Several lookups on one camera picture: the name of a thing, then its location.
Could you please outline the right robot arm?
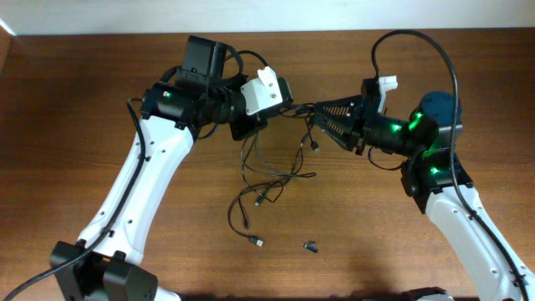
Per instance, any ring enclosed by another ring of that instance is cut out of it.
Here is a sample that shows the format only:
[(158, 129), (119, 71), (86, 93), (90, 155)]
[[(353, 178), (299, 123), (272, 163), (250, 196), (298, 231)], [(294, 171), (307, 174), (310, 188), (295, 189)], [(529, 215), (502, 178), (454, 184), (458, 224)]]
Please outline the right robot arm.
[(534, 274), (488, 216), (473, 180), (450, 143), (462, 131), (452, 94), (425, 94), (408, 120), (379, 112), (380, 98), (356, 95), (314, 105), (314, 123), (338, 145), (360, 155), (365, 147), (405, 157), (401, 183), (442, 232), (481, 300), (532, 300)]

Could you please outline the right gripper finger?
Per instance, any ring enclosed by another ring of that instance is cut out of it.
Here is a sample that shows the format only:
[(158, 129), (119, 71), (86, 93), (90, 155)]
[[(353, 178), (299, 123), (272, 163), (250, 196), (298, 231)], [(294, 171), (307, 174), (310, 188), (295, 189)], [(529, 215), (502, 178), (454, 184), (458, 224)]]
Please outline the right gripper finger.
[(313, 105), (314, 113), (323, 120), (351, 120), (357, 115), (362, 100), (362, 95), (354, 95), (342, 99), (317, 102)]
[(336, 144), (344, 150), (353, 150), (354, 144), (351, 141), (351, 131), (344, 130), (333, 121), (316, 119), (316, 126), (327, 134)]

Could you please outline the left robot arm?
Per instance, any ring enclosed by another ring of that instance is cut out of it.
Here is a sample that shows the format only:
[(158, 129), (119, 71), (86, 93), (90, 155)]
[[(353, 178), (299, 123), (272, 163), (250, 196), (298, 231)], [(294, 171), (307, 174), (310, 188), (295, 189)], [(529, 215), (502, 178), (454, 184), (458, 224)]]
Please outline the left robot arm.
[(75, 243), (59, 242), (50, 263), (67, 300), (177, 300), (141, 267), (161, 200), (201, 129), (230, 126), (234, 140), (263, 129), (292, 100), (288, 82), (273, 69), (223, 77), (230, 45), (191, 36), (181, 65), (142, 96), (133, 116), (135, 139), (103, 205)]

